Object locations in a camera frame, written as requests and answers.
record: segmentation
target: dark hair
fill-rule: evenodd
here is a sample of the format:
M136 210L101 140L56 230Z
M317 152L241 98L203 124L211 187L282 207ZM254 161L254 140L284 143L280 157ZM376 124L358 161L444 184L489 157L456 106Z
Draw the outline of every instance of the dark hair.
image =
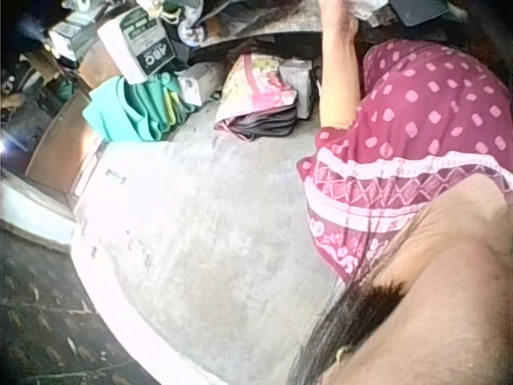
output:
M410 229L380 256L381 262L372 271L355 274L359 278L348 284L300 349L289 372L288 385L319 384L322 375L337 361L341 348L344 354L354 353L392 314L406 295L404 284L397 282L388 286L373 286L373 280L417 225L418 217L415 217ZM363 272L365 269L360 262L357 271Z

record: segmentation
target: white wall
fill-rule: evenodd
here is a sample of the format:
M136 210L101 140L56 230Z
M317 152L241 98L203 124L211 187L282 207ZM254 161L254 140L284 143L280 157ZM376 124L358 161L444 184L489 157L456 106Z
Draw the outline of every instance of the white wall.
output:
M9 225L50 243L69 246L75 219L69 207L2 170L2 210L0 217Z

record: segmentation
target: pink bag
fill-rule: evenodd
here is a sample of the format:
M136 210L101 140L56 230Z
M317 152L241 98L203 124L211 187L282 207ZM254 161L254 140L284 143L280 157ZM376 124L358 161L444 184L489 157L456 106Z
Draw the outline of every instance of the pink bag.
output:
M278 75L280 63L279 58L260 54L242 55L236 61L224 84L216 115L216 130L232 132L230 126L236 117L257 112L262 116L269 111L269 119L272 120L274 111L294 106L297 92L281 81Z

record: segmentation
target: teal cloth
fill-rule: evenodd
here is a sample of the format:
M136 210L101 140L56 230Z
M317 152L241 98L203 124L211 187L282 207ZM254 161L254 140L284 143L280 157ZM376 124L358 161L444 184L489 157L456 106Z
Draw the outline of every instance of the teal cloth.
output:
M153 75L148 81L130 85L116 76L90 93L91 103L83 117L105 139L110 141L157 141L182 124L194 107L177 95L178 80L168 73ZM175 97L168 111L165 93Z

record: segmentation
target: pink polka dot dress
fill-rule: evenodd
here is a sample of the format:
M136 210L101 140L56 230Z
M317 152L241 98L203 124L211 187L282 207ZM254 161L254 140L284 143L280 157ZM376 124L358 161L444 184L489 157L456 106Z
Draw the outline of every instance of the pink polka dot dress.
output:
M298 164L315 246L344 282L472 174L513 201L509 96L485 66L438 44L399 40L373 47L364 72L352 126L323 128L316 154Z

